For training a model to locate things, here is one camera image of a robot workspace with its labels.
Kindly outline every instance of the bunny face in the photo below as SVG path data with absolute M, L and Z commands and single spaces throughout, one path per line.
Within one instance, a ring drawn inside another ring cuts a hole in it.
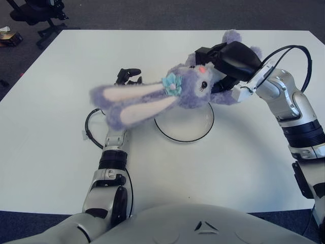
M 214 84 L 213 73 L 205 66 L 179 67 L 173 70 L 182 77 L 182 93 L 178 105 L 182 108 L 198 108 L 210 101 Z

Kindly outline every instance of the bunny eye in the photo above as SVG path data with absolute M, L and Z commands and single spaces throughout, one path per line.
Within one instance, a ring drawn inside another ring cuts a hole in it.
M 203 91 L 207 87 L 208 87 L 208 83 L 206 81 L 202 81 L 202 85 L 201 85 L 200 91 Z

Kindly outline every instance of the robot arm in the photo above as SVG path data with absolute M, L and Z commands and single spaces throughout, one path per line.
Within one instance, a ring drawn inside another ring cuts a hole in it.
M 301 49 L 308 57 L 307 80 L 311 75 L 308 50 L 302 46 L 287 46 L 280 50 L 291 50 L 293 47 Z M 228 45 L 223 43 L 212 48 L 202 47 L 196 51 L 196 62 L 212 62 L 217 70 L 226 74 L 212 92 L 232 89 L 232 97 L 236 101 L 243 101 L 254 93 L 266 101 L 296 159 L 292 167 L 299 188 L 306 198 L 315 199 L 315 218 L 318 224 L 322 223 L 321 228 L 324 228 L 325 134 L 307 97 L 297 89 L 292 75 L 285 70 L 276 69 L 278 62 L 261 62 L 250 48 L 239 42 Z
M 88 244 L 124 221 L 128 144 L 128 131 L 108 131 L 99 169 L 94 173 L 82 213 L 72 215 L 41 234 L 8 243 Z

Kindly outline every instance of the white tabletop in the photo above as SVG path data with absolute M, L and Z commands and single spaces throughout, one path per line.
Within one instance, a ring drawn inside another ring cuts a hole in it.
M 243 43 L 264 57 L 306 46 L 313 58 L 308 96 L 323 127 L 325 47 L 307 31 L 243 30 Z M 140 68 L 159 81 L 198 48 L 221 42 L 224 31 L 64 30 L 0 102 L 0 210 L 80 212 L 101 151 L 83 140 L 88 92 L 113 84 L 120 68 Z M 306 58 L 292 50 L 280 63 L 301 87 Z M 266 103 L 258 96 L 236 106 L 213 105 L 215 124 L 198 142 L 178 144 L 154 121 L 131 130 L 128 168 L 134 212 L 167 203 L 206 203 L 244 212 L 311 208 L 296 183 L 294 159 Z M 107 126 L 90 122 L 103 141 Z

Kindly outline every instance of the floor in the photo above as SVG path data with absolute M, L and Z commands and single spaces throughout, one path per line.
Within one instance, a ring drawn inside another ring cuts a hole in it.
M 65 23 L 82 29 L 294 29 L 309 30 L 325 43 L 325 0 L 65 0 L 64 4 L 70 18 Z M 9 83 L 0 85 L 0 100 L 41 55 L 35 45 L 37 31 L 47 28 L 47 23 L 15 22 L 10 11 L 11 6 L 2 1 L 0 28 L 8 25 L 24 40 L 17 47 L 0 48 L 0 79 Z M 254 215 L 302 233 L 310 210 Z M 66 217 L 0 211 L 0 243 L 40 233 Z M 319 243 L 314 220 L 306 236 Z

